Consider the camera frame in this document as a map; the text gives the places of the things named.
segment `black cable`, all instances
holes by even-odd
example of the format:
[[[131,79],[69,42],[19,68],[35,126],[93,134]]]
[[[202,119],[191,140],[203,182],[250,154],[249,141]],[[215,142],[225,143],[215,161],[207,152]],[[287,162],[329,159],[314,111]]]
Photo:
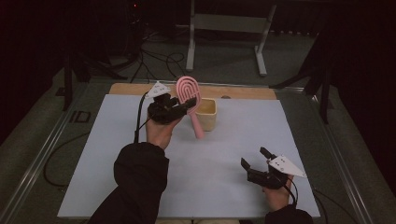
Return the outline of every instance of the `black cable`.
[[[317,192],[318,194],[322,195],[323,197],[327,198],[332,203],[336,204],[353,220],[353,222],[355,222],[356,224],[359,224],[359,222],[352,215],[350,215],[350,213],[348,213],[348,211],[340,203],[336,202],[335,200],[333,200],[332,198],[330,198],[329,196],[327,196],[326,194],[322,193],[321,191],[319,191],[317,189],[314,189],[314,191]]]
[[[137,67],[136,71],[134,71],[134,75],[132,76],[131,81],[129,83],[132,83],[134,81],[134,79],[136,78],[137,73],[139,73],[139,70],[142,67],[142,65],[143,65],[143,56],[142,56],[141,62],[139,64],[139,67]]]
[[[151,73],[151,71],[149,70],[149,67],[143,62],[143,60],[142,60],[142,64],[146,67],[146,70],[148,71],[147,74],[146,74],[147,79],[148,79],[148,83],[149,83],[149,76],[148,76],[148,74],[150,74],[152,77],[154,77],[154,79],[159,80],[157,77],[154,76],[154,74]]]
[[[146,121],[142,125],[140,125],[139,130],[142,129],[143,126],[145,126],[146,123],[149,122],[149,120],[151,120],[151,118],[146,119]]]
[[[294,184],[294,182],[290,179],[290,178],[288,178],[288,180],[291,182],[291,184],[294,186],[294,188],[296,189],[296,204],[297,204],[297,202],[298,202],[298,190],[297,190],[297,186]]]
[[[56,147],[55,149],[52,150],[52,152],[49,154],[49,157],[48,157],[47,160],[46,160],[46,163],[44,163],[44,168],[43,168],[43,176],[44,176],[44,179],[45,179],[49,184],[51,184],[52,186],[55,186],[55,187],[60,187],[60,188],[64,188],[64,187],[69,186],[68,184],[58,184],[58,183],[52,182],[52,181],[48,178],[48,176],[47,176],[47,167],[48,167],[48,164],[49,164],[50,159],[52,158],[52,156],[53,156],[60,148],[62,148],[64,145],[69,144],[69,143],[71,143],[71,142],[73,142],[73,141],[79,139],[80,137],[83,137],[83,136],[89,134],[89,133],[90,133],[90,132],[88,132],[88,133],[83,133],[83,134],[81,134],[81,135],[78,135],[78,136],[76,136],[76,137],[74,137],[74,138],[72,138],[72,139],[70,139],[70,140],[68,140],[68,141],[66,141],[66,142],[64,142],[64,143],[62,143],[62,144],[60,144],[58,147]]]
[[[174,52],[174,53],[171,53],[171,54],[169,54],[169,55],[164,55],[164,54],[161,54],[161,53],[152,52],[152,51],[148,51],[148,50],[145,50],[145,49],[142,49],[142,51],[143,51],[144,53],[146,53],[148,56],[150,56],[150,57],[152,57],[152,58],[154,58],[154,59],[157,59],[157,60],[159,60],[159,61],[161,61],[161,62],[164,62],[164,63],[166,64],[166,67],[167,67],[169,73],[170,73],[173,77],[177,77],[177,76],[176,76],[176,75],[172,72],[172,70],[170,69],[169,63],[175,63],[175,64],[180,68],[180,71],[183,73],[183,76],[185,76],[184,70],[183,70],[183,68],[182,68],[181,65],[180,65],[180,62],[182,62],[182,61],[184,60],[184,54],[179,53],[179,52]],[[181,59],[176,60],[176,59],[174,59],[174,58],[172,57],[173,55],[180,55],[180,56],[181,56]]]
[[[146,84],[149,84],[150,83],[150,79],[149,79],[149,71],[147,71],[147,73],[146,73],[146,80],[148,81]]]
[[[156,36],[156,35],[162,37],[162,39],[152,39],[152,37],[153,37],[153,36]],[[168,40],[170,40],[170,39],[171,39],[171,37],[169,37],[169,36],[163,36],[160,32],[153,32],[152,34],[147,35],[147,36],[145,37],[145,41],[152,42],[152,43],[161,43],[161,42],[168,41]]]
[[[329,218],[328,218],[328,216],[327,216],[327,211],[326,211],[326,209],[324,208],[323,203],[322,203],[321,200],[318,198],[318,196],[315,195],[315,193],[314,193],[314,197],[318,200],[318,202],[319,202],[319,204],[320,204],[320,207],[322,208],[323,215],[324,215],[324,219],[325,219],[325,223],[328,224],[328,223],[329,223]]]
[[[296,206],[297,205],[297,201],[296,201],[296,198],[295,198],[293,192],[291,192],[291,190],[286,185],[284,185],[283,188],[288,191],[288,193],[290,194],[291,198],[293,199],[293,205]]]
[[[147,93],[149,93],[149,92],[148,91],[145,92],[145,94],[143,94],[142,98],[140,99],[139,110],[137,112],[136,129],[134,130],[134,143],[139,143],[139,131],[140,131],[140,128],[141,128],[141,126],[140,126],[140,117],[141,117],[141,114],[142,114],[142,105],[143,105],[143,102],[145,101],[145,97],[146,97]]]
[[[130,57],[127,58],[126,62],[110,65],[108,68],[111,70],[121,70],[132,66],[134,63],[136,63],[136,61],[136,57],[132,54]]]

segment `metal stand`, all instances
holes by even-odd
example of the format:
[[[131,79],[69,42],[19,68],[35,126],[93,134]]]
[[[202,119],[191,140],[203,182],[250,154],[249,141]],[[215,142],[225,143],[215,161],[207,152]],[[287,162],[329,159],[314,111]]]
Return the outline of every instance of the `metal stand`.
[[[70,106],[73,101],[73,71],[76,73],[79,81],[88,82],[91,76],[85,69],[85,64],[98,69],[106,75],[114,79],[127,79],[110,69],[104,67],[99,62],[85,56],[83,53],[75,53],[69,47],[66,46],[64,53],[64,111]]]
[[[195,0],[191,0],[190,44],[187,54],[186,70],[189,72],[193,70],[195,53],[195,29],[235,31],[262,34],[262,40],[260,41],[259,46],[254,48],[254,51],[256,54],[257,64],[259,66],[260,76],[267,76],[267,70],[265,69],[264,59],[262,57],[262,49],[268,36],[275,10],[276,5],[272,5],[267,18],[195,14]]]
[[[301,71],[297,76],[292,77],[279,84],[269,86],[271,89],[283,89],[288,87],[290,84],[303,79],[305,77],[311,77],[308,83],[304,87],[306,95],[315,95],[320,86],[322,86],[321,97],[320,97],[320,108],[319,114],[325,123],[329,123],[327,120],[327,108],[329,103],[329,90],[331,80],[331,68],[320,68],[313,67],[307,70]]]

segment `black sleeve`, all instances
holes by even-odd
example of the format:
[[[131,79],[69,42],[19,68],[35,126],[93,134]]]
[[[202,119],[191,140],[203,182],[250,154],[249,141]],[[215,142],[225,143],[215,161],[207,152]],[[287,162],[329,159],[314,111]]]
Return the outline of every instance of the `black sleeve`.
[[[265,224],[313,224],[312,217],[292,204],[270,212],[265,216]]]
[[[150,143],[124,147],[114,163],[118,186],[95,211],[89,224],[154,223],[167,184],[168,164],[163,150]]]

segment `black robotic gripper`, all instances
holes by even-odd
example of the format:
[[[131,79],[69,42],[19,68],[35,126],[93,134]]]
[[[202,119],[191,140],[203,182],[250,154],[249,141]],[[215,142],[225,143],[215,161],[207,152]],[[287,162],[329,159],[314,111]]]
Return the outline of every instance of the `black robotic gripper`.
[[[197,99],[191,98],[180,104],[176,97],[171,98],[169,93],[154,97],[154,102],[148,106],[148,116],[161,124],[168,124],[187,114],[187,110],[195,106]]]
[[[265,147],[261,147],[260,153],[268,160],[273,160],[276,155],[271,154]],[[268,189],[280,189],[286,185],[288,175],[279,172],[274,167],[268,165],[268,172],[261,172],[258,170],[250,169],[250,164],[241,159],[241,165],[247,171],[247,181],[258,184]]]

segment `white table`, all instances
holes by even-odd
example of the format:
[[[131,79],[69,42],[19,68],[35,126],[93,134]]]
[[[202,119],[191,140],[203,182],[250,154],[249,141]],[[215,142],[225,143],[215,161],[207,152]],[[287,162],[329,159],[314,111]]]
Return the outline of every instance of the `white table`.
[[[264,58],[262,57],[262,49],[268,36],[268,32],[270,31],[271,22],[274,17],[275,11],[276,5],[272,5],[266,18],[201,14],[195,13],[195,0],[191,0],[190,44],[187,54],[186,70],[193,70],[195,54],[195,29],[235,31],[262,34],[262,40],[260,41],[260,44],[255,47],[254,50],[257,65],[259,66],[260,76],[267,76]]]
[[[140,96],[106,96],[58,217],[90,217],[116,187],[113,163],[120,149],[134,139],[139,101]],[[264,217],[269,209],[261,187],[247,182],[247,173],[240,165],[243,157],[252,168],[266,171],[260,147],[284,154],[304,169],[279,101],[217,101],[217,127],[204,139],[195,138],[188,117],[174,130],[165,151],[170,165],[159,218]],[[141,140],[146,139],[144,130],[140,134]],[[295,177],[294,181],[299,191],[298,207],[318,217],[308,179]]]

